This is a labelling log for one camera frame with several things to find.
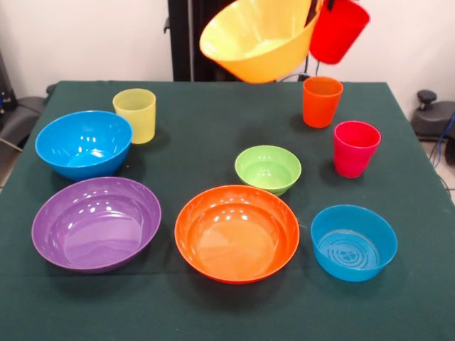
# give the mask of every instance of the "plastic bowl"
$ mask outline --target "plastic bowl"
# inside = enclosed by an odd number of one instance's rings
[[[118,268],[158,231],[161,208],[145,186],[125,178],[75,183],[49,199],[33,221],[36,251],[62,268],[100,273]]]
[[[305,26],[311,0],[234,1],[204,28],[200,50],[245,82],[271,82],[308,55],[321,4]]]
[[[182,257],[203,275],[229,284],[260,281],[278,272],[299,245],[299,223],[278,197],[229,185],[194,197],[177,217]]]
[[[255,146],[244,150],[235,160],[235,171],[247,185],[282,195],[301,175],[299,159],[276,146]]]
[[[114,175],[127,157],[133,129],[126,119],[101,111],[76,112],[49,123],[36,138],[36,153],[74,181]]]
[[[311,224],[311,239],[319,265],[350,282],[376,276],[398,249],[393,228],[381,216],[352,205],[321,211]]]

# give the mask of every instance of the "table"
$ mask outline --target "table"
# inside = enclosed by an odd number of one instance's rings
[[[51,120],[84,109],[113,110],[127,88],[157,96],[157,132],[132,146],[120,176],[161,202],[150,247],[117,271],[88,276],[37,254],[31,223],[70,182],[34,151]],[[2,340],[449,340],[455,337],[455,207],[385,83],[345,83],[334,124],[301,121],[301,83],[61,82],[0,194]],[[347,180],[332,164],[337,122],[358,119],[382,132],[364,176]],[[265,281],[226,286],[188,266],[173,242],[180,209],[194,195],[239,183],[236,155],[257,144],[288,148],[302,177],[285,195],[301,224],[300,247]],[[347,283],[317,264],[309,226],[330,205],[362,205],[395,228],[398,253],[376,278]]]

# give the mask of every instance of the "cup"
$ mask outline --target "cup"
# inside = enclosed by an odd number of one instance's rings
[[[346,121],[335,128],[335,170],[344,178],[358,178],[368,167],[381,142],[371,124]]]
[[[310,52],[325,64],[343,59],[357,37],[370,22],[370,16],[360,5],[350,0],[335,1],[332,10],[325,1],[314,28]]]
[[[343,94],[343,84],[329,77],[310,77],[304,82],[304,122],[312,128],[332,123]]]
[[[117,115],[133,127],[133,144],[145,144],[155,136],[156,96],[145,89],[119,92],[112,100]]]

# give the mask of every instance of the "light blue bowl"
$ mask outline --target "light blue bowl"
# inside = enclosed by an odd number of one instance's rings
[[[133,129],[111,112],[69,114],[49,123],[35,142],[51,168],[74,181],[113,175],[127,157]]]
[[[350,282],[376,276],[398,249],[393,228],[381,216],[352,205],[321,211],[311,223],[311,239],[319,265]]]

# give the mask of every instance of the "white wall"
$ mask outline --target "white wall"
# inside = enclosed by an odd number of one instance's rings
[[[370,14],[370,23],[339,64],[321,64],[318,74],[388,82],[407,116],[418,104],[420,89],[455,101],[455,1],[361,0],[360,4]],[[310,74],[315,68],[311,60]]]
[[[17,96],[58,80],[172,80],[167,0],[0,0]]]
[[[319,74],[386,81],[408,115],[422,88],[455,100],[455,1],[360,3],[370,24]],[[0,0],[0,49],[17,95],[64,79],[172,80],[167,12],[167,0]]]

